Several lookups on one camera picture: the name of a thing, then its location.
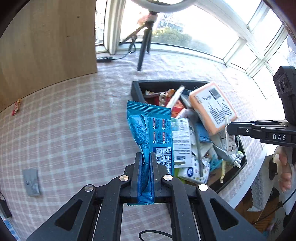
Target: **silver screw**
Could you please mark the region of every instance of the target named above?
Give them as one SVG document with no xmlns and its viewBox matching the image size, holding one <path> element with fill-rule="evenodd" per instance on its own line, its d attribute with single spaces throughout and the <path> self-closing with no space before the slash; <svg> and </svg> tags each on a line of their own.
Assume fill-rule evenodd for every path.
<svg viewBox="0 0 296 241">
<path fill-rule="evenodd" d="M 198 189 L 201 191 L 206 191 L 208 190 L 208 186 L 206 184 L 199 184 Z"/>
<path fill-rule="evenodd" d="M 122 182 L 125 182 L 125 181 L 128 180 L 128 176 L 122 175 L 122 176 L 119 177 L 119 180 L 122 181 Z"/>
<path fill-rule="evenodd" d="M 167 175 L 163 176 L 163 179 L 166 181 L 171 181 L 173 179 L 173 177 L 171 175 L 167 174 Z"/>
<path fill-rule="evenodd" d="M 93 186 L 93 185 L 86 185 L 86 186 L 84 187 L 84 190 L 85 190 L 86 192 L 91 192 L 93 189 L 94 189 L 94 186 Z"/>
</svg>

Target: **window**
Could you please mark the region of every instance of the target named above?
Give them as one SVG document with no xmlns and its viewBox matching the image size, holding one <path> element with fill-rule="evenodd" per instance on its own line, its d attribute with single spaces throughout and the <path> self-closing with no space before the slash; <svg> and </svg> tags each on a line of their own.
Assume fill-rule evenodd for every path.
<svg viewBox="0 0 296 241">
<path fill-rule="evenodd" d="M 248 24 L 261 0 L 224 0 Z"/>
<path fill-rule="evenodd" d="M 104 20 L 107 0 L 97 0 L 95 16 L 95 44 L 103 44 L 104 41 Z"/>
<path fill-rule="evenodd" d="M 147 14 L 148 10 L 126 0 L 120 41 L 142 25 Z M 169 24 L 165 25 L 166 28 L 162 21 L 164 15 L 158 14 L 153 26 L 152 42 L 187 47 L 222 59 L 238 39 L 232 29 L 196 6 L 167 14 Z M 141 41 L 143 34 L 144 30 L 139 32 L 138 41 Z"/>
<path fill-rule="evenodd" d="M 270 9 L 262 22 L 254 29 L 254 37 L 258 42 L 258 47 L 262 50 L 266 49 L 280 27 L 281 21 Z"/>
<path fill-rule="evenodd" d="M 231 63 L 246 70 L 256 59 L 256 55 L 245 44 L 242 49 L 231 59 Z"/>
<path fill-rule="evenodd" d="M 254 81 L 258 85 L 265 99 L 268 99 L 273 94 L 277 95 L 276 87 L 272 79 L 272 75 L 266 66 L 263 66 L 257 74 L 253 77 Z"/>
<path fill-rule="evenodd" d="M 281 65 L 296 67 L 296 46 L 288 35 L 276 53 L 268 60 L 274 72 L 277 72 Z"/>
</svg>

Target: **plaid tablecloth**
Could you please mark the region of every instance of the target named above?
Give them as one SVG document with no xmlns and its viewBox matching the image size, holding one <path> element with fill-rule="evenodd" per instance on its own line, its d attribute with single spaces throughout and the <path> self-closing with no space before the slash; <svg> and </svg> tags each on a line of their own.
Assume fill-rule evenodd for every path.
<svg viewBox="0 0 296 241">
<path fill-rule="evenodd" d="M 107 184 L 123 174 L 139 151 L 126 121 L 131 82 L 151 79 L 216 81 L 232 102 L 240 121 L 256 119 L 256 98 L 262 95 L 246 74 L 209 60 L 153 53 L 142 71 L 138 55 L 98 64 L 98 72 L 70 79 L 23 98 L 0 113 L 0 184 L 22 240 L 56 212 L 84 185 Z M 248 164 L 220 192 L 229 201 L 252 171 L 262 147 L 242 138 Z M 37 168 L 40 197 L 26 194 L 22 169 Z M 164 204 L 124 206 L 121 240 L 138 240 L 138 233 L 156 229 L 171 233 Z M 155 240 L 166 237 L 155 235 Z"/>
</svg>

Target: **box of assorted items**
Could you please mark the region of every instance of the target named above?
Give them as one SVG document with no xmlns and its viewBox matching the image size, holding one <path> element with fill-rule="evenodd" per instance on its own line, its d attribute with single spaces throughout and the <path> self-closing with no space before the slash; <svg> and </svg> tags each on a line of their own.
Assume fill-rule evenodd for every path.
<svg viewBox="0 0 296 241">
<path fill-rule="evenodd" d="M 238 136 L 225 132 L 235 109 L 214 82 L 143 80 L 132 83 L 134 101 L 171 108 L 174 176 L 208 184 L 217 193 L 247 164 Z"/>
</svg>

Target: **green foliage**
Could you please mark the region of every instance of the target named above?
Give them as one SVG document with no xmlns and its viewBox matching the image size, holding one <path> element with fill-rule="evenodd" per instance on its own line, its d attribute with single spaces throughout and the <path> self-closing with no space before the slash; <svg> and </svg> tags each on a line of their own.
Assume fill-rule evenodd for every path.
<svg viewBox="0 0 296 241">
<path fill-rule="evenodd" d="M 182 46 L 208 54 L 211 54 L 212 52 L 207 44 L 196 39 L 192 40 L 192 37 L 189 34 L 180 33 L 177 29 L 168 27 L 153 31 L 152 42 Z"/>
</svg>

